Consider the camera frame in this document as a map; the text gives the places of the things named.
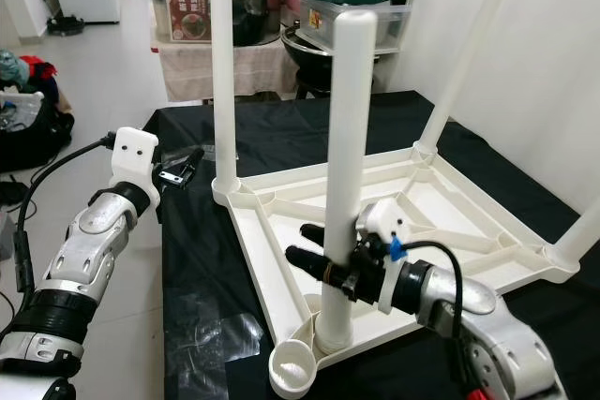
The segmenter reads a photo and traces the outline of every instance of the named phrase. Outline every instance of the robotic arm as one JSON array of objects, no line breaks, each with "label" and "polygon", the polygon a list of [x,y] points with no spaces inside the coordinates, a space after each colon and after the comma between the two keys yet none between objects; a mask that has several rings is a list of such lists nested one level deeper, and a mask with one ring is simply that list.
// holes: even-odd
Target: robotic arm
[{"label": "robotic arm", "polygon": [[[419,324],[452,342],[455,274],[423,260],[409,263],[403,258],[398,236],[404,242],[408,231],[398,220],[400,214],[393,200],[380,200],[363,210],[356,221],[360,239],[348,267],[295,246],[288,247],[286,258],[318,280],[341,289],[350,300],[378,302],[386,314],[391,307],[415,314]],[[323,245],[322,228],[305,224],[301,233]],[[443,247],[432,242],[420,244]],[[453,344],[459,353],[454,361],[464,363],[462,369],[470,381],[465,389],[468,398],[566,399],[542,339],[510,313],[496,291],[471,279],[464,279],[462,285],[459,338]]]},{"label": "robotic arm", "polygon": [[110,188],[98,191],[68,226],[67,238],[31,301],[3,331],[0,398],[74,399],[68,383],[81,367],[83,339],[113,274],[114,262],[148,206],[158,206],[152,155],[158,139],[121,128]]}]

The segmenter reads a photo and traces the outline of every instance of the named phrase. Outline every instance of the white cloth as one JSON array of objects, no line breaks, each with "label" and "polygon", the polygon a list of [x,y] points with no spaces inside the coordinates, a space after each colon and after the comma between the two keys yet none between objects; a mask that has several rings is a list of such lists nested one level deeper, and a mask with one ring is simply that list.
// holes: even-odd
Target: white cloth
[{"label": "white cloth", "polygon": [[[213,96],[210,44],[156,42],[169,101],[205,100]],[[250,96],[261,91],[292,93],[298,66],[281,39],[262,46],[233,49],[235,94]]]}]

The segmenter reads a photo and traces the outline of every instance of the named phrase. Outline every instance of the black cord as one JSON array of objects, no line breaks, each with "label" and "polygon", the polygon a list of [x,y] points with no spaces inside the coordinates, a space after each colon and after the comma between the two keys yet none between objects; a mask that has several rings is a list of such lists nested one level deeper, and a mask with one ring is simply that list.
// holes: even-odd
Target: black cord
[{"label": "black cord", "polygon": [[403,243],[402,248],[411,250],[419,247],[436,247],[440,249],[450,259],[457,289],[454,302],[454,316],[452,317],[452,339],[446,340],[446,351],[450,358],[449,368],[453,378],[457,379],[463,393],[467,394],[480,388],[473,371],[467,362],[466,354],[460,341],[460,324],[462,320],[462,271],[458,264],[458,259],[447,246],[436,241],[415,241],[413,243]]},{"label": "black cord", "polygon": [[4,292],[2,292],[1,290],[0,290],[0,297],[3,297],[3,298],[4,298],[4,300],[6,300],[6,301],[7,301],[7,303],[8,303],[8,306],[10,306],[10,313],[12,314],[12,317],[10,318],[10,320],[13,320],[13,319],[15,319],[15,305],[14,305],[14,304],[12,304],[12,302],[11,302],[11,301],[10,301],[10,299],[7,297],[7,295],[6,295]]},{"label": "black cord", "polygon": [[31,198],[34,196],[34,193],[38,189],[39,185],[41,185],[41,182],[43,182],[48,177],[48,175],[50,175],[51,173],[53,173],[55,170],[57,170],[61,166],[64,166],[69,161],[75,159],[76,157],[81,156],[83,154],[86,154],[89,151],[94,150],[97,147],[100,147],[100,146],[105,145],[105,144],[106,144],[106,138],[102,138],[101,140],[98,140],[98,141],[93,142],[93,143],[91,143],[89,145],[86,145],[85,147],[83,147],[83,148],[81,148],[79,150],[76,150],[72,154],[69,154],[69,155],[65,156],[64,158],[59,159],[55,163],[51,164],[51,166],[48,169],[46,169],[45,171],[43,171],[39,175],[39,177],[36,178],[33,181],[33,183],[31,184],[31,186],[29,186],[29,189],[27,190],[27,193],[25,194],[25,197],[22,200],[21,210],[19,211],[19,219],[17,220],[17,231],[23,231],[24,230],[24,222],[25,222],[25,216],[27,214],[27,209],[23,208],[23,206],[29,203],[29,201],[31,200]]},{"label": "black cord", "polygon": [[41,168],[39,168],[38,170],[36,170],[33,175],[29,178],[29,185],[31,185],[32,183],[34,183],[34,179],[36,178],[36,175],[38,175],[40,172],[42,172],[44,169],[46,169],[48,166],[50,166],[54,161],[56,161],[56,158],[58,157],[58,154],[56,154],[50,161],[48,161],[44,166],[42,166]]},{"label": "black cord", "polygon": [[450,262],[452,263],[452,269],[454,270],[454,278],[457,284],[457,292],[455,294],[454,302],[454,316],[452,317],[452,337],[454,339],[459,339],[460,321],[462,319],[462,271],[460,270],[458,259],[454,256],[452,250],[450,250],[444,244],[438,243],[436,241],[415,241],[413,243],[402,243],[402,248],[405,250],[410,250],[419,247],[439,248],[443,253],[446,254],[446,256],[450,259]]},{"label": "black cord", "polygon": [[[30,203],[32,205],[34,205],[34,212],[32,214],[30,214],[28,217],[26,217],[25,220],[31,219],[38,212],[38,206],[36,205],[36,203],[33,200],[31,200]],[[19,203],[17,206],[12,208],[11,210],[7,210],[7,213],[12,213],[13,211],[17,211],[20,208],[21,208],[21,204]]]}]

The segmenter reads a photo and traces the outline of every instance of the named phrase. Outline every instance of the black table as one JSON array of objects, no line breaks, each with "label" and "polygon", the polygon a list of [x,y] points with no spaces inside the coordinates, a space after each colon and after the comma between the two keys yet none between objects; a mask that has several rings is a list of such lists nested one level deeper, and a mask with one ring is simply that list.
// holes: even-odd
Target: black table
[{"label": "black table", "polygon": [[[372,97],[367,152],[411,146],[431,104],[415,92]],[[236,106],[238,175],[321,163],[327,155],[327,100]],[[163,156],[211,143],[210,107],[156,111],[146,129]],[[440,154],[513,215],[555,242],[578,215],[463,126],[447,124]],[[163,298],[165,398],[276,398],[267,372],[273,343],[227,210],[213,203],[215,163],[203,160],[185,191],[165,188]],[[535,282],[506,296],[518,318],[545,340],[573,399],[600,398],[600,245],[562,285]],[[421,330],[319,372],[306,397],[459,399],[443,344]]]}]

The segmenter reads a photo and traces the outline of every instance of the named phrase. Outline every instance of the black bag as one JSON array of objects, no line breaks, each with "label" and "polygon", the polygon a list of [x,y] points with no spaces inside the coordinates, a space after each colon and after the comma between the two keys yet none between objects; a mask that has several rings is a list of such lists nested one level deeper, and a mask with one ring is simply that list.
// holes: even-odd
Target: black bag
[{"label": "black bag", "polygon": [[71,141],[75,119],[55,108],[56,81],[49,78],[34,87],[44,95],[34,123],[20,130],[0,130],[0,172],[43,166]]}]

